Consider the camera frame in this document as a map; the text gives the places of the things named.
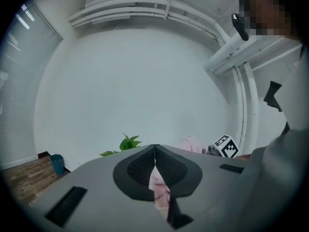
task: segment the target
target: window blinds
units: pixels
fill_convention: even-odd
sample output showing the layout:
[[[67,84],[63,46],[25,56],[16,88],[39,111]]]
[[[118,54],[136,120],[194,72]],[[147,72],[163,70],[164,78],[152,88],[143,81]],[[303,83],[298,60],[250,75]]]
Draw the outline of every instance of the window blinds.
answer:
[[[33,117],[49,59],[62,38],[32,1],[21,6],[0,46],[0,163],[12,167],[36,156]]]

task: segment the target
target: wooden floor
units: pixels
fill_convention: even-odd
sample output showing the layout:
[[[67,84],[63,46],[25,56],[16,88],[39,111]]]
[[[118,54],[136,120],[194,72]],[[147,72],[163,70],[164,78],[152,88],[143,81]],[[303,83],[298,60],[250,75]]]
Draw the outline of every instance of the wooden floor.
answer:
[[[64,177],[55,174],[49,156],[2,171],[11,194],[32,205],[54,182]]]

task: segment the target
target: pink cloth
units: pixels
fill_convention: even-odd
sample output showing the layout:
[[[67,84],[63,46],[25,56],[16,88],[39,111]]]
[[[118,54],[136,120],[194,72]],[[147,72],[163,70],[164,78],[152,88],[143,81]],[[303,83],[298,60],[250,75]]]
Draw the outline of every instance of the pink cloth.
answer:
[[[176,148],[202,154],[202,144],[194,136],[182,139]],[[154,191],[154,202],[157,207],[169,207],[170,190],[156,167],[150,175],[149,189]]]

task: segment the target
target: green plant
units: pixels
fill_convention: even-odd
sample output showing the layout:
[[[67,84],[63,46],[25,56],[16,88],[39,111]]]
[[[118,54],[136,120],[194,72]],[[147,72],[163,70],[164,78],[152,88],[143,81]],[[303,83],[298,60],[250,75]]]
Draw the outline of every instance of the green plant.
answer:
[[[115,154],[115,153],[118,153],[118,152],[121,152],[121,151],[124,151],[124,150],[127,150],[127,149],[133,149],[133,148],[139,147],[138,144],[140,144],[141,141],[134,141],[139,136],[134,136],[134,137],[131,137],[131,138],[129,138],[125,134],[124,134],[124,136],[125,136],[124,140],[119,145],[120,151],[106,151],[106,152],[100,154],[100,156],[105,157],[105,156],[109,156],[109,155],[112,155],[112,154]]]

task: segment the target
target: pink object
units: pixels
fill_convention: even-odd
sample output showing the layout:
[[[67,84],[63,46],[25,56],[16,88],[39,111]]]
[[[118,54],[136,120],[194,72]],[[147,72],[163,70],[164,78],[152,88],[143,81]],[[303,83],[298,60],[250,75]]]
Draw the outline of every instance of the pink object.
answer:
[[[176,147],[202,154],[202,144],[194,136],[182,139]],[[149,189],[154,191],[154,202],[157,207],[169,207],[170,190],[156,167],[150,175]]]

